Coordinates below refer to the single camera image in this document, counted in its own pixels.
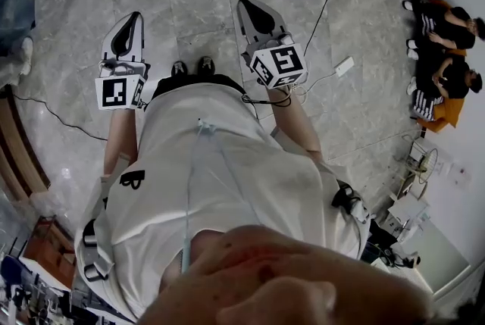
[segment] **wooden cabinet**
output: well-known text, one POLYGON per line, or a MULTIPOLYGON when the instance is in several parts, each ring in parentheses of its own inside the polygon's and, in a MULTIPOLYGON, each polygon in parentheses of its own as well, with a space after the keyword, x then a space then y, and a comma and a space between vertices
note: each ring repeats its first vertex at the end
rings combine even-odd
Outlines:
POLYGON ((54 219, 39 219, 20 261, 48 285, 70 291, 76 256, 70 238, 54 219))

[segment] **white sneaker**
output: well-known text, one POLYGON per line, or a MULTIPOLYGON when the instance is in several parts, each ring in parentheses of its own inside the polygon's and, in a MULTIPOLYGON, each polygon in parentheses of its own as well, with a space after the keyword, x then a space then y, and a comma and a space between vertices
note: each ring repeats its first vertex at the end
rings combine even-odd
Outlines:
POLYGON ((408 88, 406 89, 406 92, 408 95, 412 95, 412 93, 418 89, 418 86, 416 85, 416 77, 411 77, 411 82, 408 84, 408 88))
POLYGON ((412 11, 412 3, 410 1, 404 1, 402 3, 403 8, 406 10, 412 11))
POLYGON ((414 41, 413 39, 408 39, 406 41, 406 45, 408 46, 408 48, 410 49, 417 49, 418 46, 416 45, 416 41, 414 41))
POLYGON ((408 49, 408 57, 416 61, 419 60, 419 54, 413 49, 408 49))
POLYGON ((27 75, 30 73, 32 65, 32 54, 33 54, 33 40, 30 37, 25 37, 20 45, 22 51, 22 59, 24 66, 22 68, 21 74, 27 75))

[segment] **black shoe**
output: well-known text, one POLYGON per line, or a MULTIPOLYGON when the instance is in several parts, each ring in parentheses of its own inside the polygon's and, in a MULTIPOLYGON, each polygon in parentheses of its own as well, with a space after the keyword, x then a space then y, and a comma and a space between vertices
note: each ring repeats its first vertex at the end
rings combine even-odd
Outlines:
POLYGON ((187 66, 182 61, 175 61, 175 64, 172 66, 172 77, 179 75, 186 76, 187 74, 189 74, 187 66))
POLYGON ((199 76, 213 76, 215 73, 215 65, 212 58, 205 55, 199 60, 199 65, 197 66, 197 74, 199 76))

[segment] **hand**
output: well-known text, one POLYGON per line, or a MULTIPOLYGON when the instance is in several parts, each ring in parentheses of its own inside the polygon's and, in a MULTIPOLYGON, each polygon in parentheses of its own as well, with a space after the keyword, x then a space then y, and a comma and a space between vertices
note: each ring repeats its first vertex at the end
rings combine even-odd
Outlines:
POLYGON ((429 39, 431 42, 436 42, 436 43, 440 43, 440 44, 443 44, 443 38, 441 38, 440 36, 438 36, 435 32, 431 32, 429 35, 428 35, 429 39))
POLYGON ((301 325, 329 325, 336 289, 329 282, 293 277, 276 278, 239 304, 221 309, 217 325, 282 325, 295 319, 301 325))
POLYGON ((475 19, 467 20, 466 24, 468 31, 475 34, 475 32, 477 31, 477 22, 475 22, 475 19))
POLYGON ((433 76, 433 83, 435 86, 443 86, 442 83, 440 83, 440 78, 433 76))

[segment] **black shorts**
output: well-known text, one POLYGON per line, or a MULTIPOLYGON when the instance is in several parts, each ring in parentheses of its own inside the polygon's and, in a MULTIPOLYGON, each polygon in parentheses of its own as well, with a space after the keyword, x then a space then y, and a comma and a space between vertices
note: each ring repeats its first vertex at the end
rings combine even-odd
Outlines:
POLYGON ((235 90, 241 92, 241 95, 245 95, 246 91, 241 85, 236 83, 233 79, 223 74, 214 74, 212 76, 199 76, 197 74, 178 74, 167 79, 162 79, 158 82, 157 89, 153 94, 152 100, 157 96, 173 91, 181 86, 189 86, 191 84, 210 83, 219 84, 222 86, 230 86, 235 90))

